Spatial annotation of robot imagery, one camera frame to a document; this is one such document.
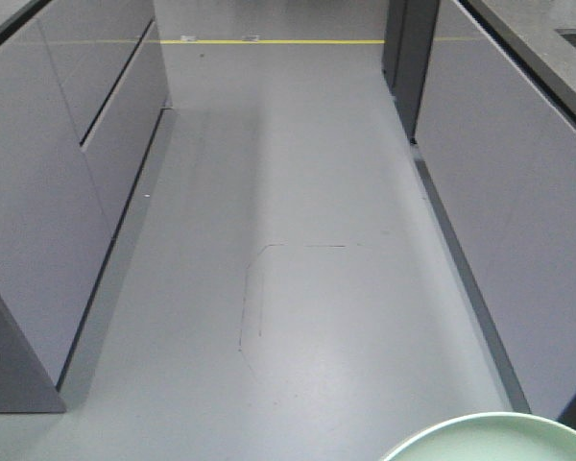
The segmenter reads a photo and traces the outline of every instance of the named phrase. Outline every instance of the floor marking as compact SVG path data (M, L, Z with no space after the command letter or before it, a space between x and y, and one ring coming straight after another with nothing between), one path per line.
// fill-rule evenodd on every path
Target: floor marking
M384 40L160 40L162 45L381 45Z

